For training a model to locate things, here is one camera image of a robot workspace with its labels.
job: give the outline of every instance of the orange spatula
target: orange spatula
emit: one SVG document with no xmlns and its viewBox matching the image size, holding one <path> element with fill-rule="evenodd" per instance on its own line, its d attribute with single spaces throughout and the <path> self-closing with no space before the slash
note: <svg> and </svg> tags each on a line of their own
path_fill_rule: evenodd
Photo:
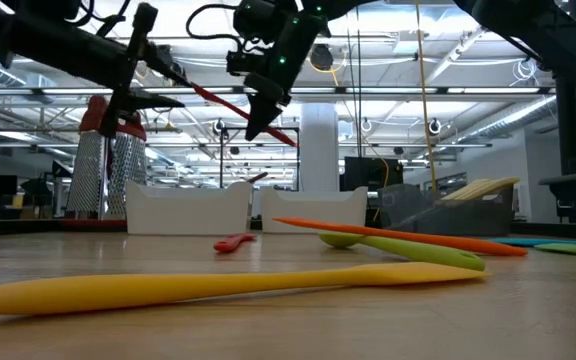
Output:
<svg viewBox="0 0 576 360">
<path fill-rule="evenodd" d="M 498 244 L 486 240 L 471 239 L 457 236 L 429 235 L 429 234 L 417 234 L 417 233 L 408 233 L 393 230 L 373 229 L 364 226 L 329 223 L 302 218 L 275 218 L 274 220 L 285 224 L 306 227 L 310 229 L 319 229 L 319 230 L 335 231 L 350 234 L 381 236 L 400 240 L 417 241 L 426 244 L 447 246 L 455 249 L 478 252 L 482 254 L 524 256 L 528 253 L 526 249 L 510 245 Z"/>
</svg>

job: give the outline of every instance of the yellow spatula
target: yellow spatula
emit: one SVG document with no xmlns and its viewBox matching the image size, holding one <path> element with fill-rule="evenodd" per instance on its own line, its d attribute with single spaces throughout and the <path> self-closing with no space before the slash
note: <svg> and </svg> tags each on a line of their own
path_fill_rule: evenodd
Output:
<svg viewBox="0 0 576 360">
<path fill-rule="evenodd" d="M 258 291 L 322 286 L 389 286 L 485 277 L 481 271 L 428 263 L 220 275 L 93 275 L 0 285 L 0 315 L 40 315 L 167 304 Z"/>
</svg>

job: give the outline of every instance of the gray bin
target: gray bin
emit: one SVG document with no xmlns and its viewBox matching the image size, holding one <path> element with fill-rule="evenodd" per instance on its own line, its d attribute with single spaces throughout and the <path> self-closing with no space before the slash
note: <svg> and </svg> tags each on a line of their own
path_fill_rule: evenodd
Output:
<svg viewBox="0 0 576 360">
<path fill-rule="evenodd" d="M 436 235 L 505 236 L 514 218 L 513 187 L 488 200 L 441 200 L 441 195 L 401 184 L 379 190 L 384 229 Z"/>
</svg>

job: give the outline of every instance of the white pillar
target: white pillar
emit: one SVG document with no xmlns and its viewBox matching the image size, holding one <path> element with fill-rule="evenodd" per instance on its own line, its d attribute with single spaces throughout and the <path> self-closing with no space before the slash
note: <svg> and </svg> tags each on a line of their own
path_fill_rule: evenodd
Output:
<svg viewBox="0 0 576 360">
<path fill-rule="evenodd" d="M 338 125 L 335 104 L 301 108 L 301 191 L 339 191 Z"/>
</svg>

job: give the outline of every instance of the desk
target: desk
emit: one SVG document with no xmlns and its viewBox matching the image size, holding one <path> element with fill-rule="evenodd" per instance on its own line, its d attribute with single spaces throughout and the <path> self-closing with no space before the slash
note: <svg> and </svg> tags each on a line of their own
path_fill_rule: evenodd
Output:
<svg viewBox="0 0 576 360">
<path fill-rule="evenodd" d="M 397 261 L 314 236 L 0 237 L 0 283 L 115 273 L 295 271 Z M 576 256 L 487 258 L 485 282 L 282 291 L 127 311 L 0 316 L 0 359 L 576 359 Z"/>
</svg>

